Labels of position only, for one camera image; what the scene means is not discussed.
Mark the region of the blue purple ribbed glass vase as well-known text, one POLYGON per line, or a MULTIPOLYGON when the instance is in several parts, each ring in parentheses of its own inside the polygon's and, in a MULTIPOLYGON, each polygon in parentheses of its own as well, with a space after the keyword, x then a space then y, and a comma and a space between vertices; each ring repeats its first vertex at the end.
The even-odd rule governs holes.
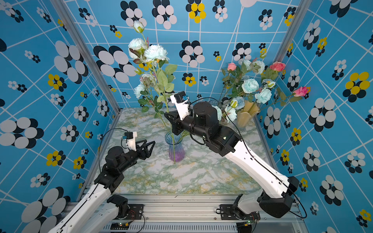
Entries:
POLYGON ((183 135, 175 135, 172 132, 167 132, 165 141, 169 146, 169 159, 175 163, 181 162, 186 155, 182 145, 183 135))

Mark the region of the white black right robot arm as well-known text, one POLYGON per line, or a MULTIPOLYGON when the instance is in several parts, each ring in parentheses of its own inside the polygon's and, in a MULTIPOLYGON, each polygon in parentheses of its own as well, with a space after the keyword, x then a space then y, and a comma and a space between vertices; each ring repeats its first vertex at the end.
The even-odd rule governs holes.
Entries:
POLYGON ((188 102, 177 103, 176 108, 164 114, 175 135, 186 131, 192 137, 201 137, 211 151, 238 165, 262 187, 261 191, 236 198, 231 212, 237 218, 257 211, 281 218, 290 212, 299 185, 297 178, 277 172, 246 145, 240 134, 221 125, 210 103, 199 102, 193 108, 188 102))

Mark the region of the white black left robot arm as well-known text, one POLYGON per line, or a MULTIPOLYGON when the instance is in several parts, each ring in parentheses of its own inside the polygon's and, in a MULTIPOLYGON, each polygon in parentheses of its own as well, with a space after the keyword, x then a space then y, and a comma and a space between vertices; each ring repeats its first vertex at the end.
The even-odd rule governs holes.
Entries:
POLYGON ((94 184, 78 204, 50 233, 98 233, 115 218, 125 218, 129 212, 128 199, 114 194, 124 179, 124 172, 139 159, 152 155, 155 141, 132 143, 127 152, 123 147, 109 149, 106 163, 94 184))

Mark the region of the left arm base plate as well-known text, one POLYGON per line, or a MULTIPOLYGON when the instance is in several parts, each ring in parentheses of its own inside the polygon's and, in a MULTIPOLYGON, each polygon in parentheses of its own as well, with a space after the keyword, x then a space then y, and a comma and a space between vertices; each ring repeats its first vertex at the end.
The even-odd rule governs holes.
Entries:
POLYGON ((143 212, 143 204, 128 204, 127 207, 119 208, 119 214, 114 220, 141 220, 143 212))

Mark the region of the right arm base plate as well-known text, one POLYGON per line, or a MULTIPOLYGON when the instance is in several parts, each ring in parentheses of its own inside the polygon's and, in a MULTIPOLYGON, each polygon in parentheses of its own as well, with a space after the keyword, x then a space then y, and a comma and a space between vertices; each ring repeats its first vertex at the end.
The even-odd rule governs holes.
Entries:
POLYGON ((221 220, 244 220, 250 223, 260 220, 259 212, 246 214, 231 204, 221 204, 215 213, 220 215, 221 220))

